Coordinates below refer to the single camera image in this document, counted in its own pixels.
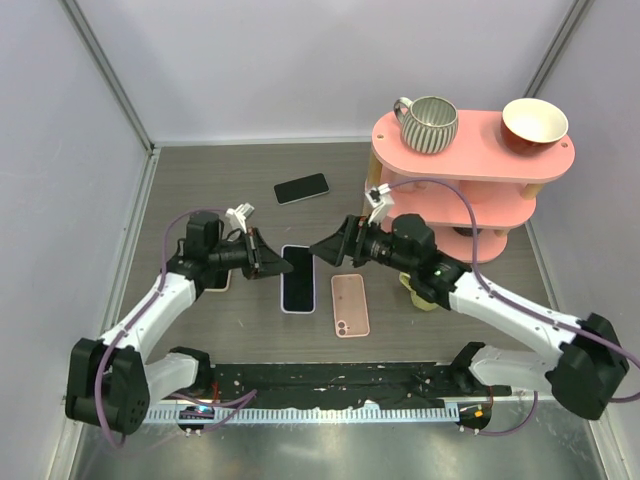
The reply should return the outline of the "beige phone case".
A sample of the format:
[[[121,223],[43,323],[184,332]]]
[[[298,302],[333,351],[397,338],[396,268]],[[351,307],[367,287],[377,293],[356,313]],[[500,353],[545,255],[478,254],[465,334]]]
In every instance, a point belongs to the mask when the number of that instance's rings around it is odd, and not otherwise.
[[[232,272],[230,270],[216,271],[208,283],[206,290],[211,292],[226,292],[230,287],[231,276]]]

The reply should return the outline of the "phone with white edge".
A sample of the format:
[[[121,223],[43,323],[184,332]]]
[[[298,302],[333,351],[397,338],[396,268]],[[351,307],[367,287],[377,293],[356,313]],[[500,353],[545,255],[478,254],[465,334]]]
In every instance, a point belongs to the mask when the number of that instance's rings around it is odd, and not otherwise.
[[[219,270],[214,274],[210,290],[226,291],[229,288],[231,272],[228,270]]]

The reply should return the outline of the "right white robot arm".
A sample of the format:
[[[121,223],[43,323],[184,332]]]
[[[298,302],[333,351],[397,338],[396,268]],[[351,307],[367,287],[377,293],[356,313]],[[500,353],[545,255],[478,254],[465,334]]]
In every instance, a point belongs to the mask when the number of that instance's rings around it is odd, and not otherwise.
[[[310,251],[339,266],[369,261],[408,275],[419,298],[481,320],[527,346],[526,352],[478,345],[451,380],[465,395],[486,386],[512,386],[552,395],[569,412],[599,419],[629,371],[612,323],[553,311],[488,281],[470,265],[438,250],[433,230],[417,214],[397,217],[390,231],[349,215]]]

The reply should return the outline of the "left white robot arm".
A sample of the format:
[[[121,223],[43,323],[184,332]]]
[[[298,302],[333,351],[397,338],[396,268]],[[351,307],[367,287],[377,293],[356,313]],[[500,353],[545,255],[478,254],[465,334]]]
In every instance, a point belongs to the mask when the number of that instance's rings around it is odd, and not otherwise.
[[[213,385],[207,353],[176,347],[147,361],[175,320],[208,289],[219,272],[238,270],[248,280],[290,273],[292,265],[271,249],[245,203],[227,211],[182,214],[186,231],[175,253],[162,254],[161,269],[143,299],[99,338],[80,339],[70,354],[67,418],[102,428],[106,437],[133,434],[149,408],[183,391],[205,397]]]

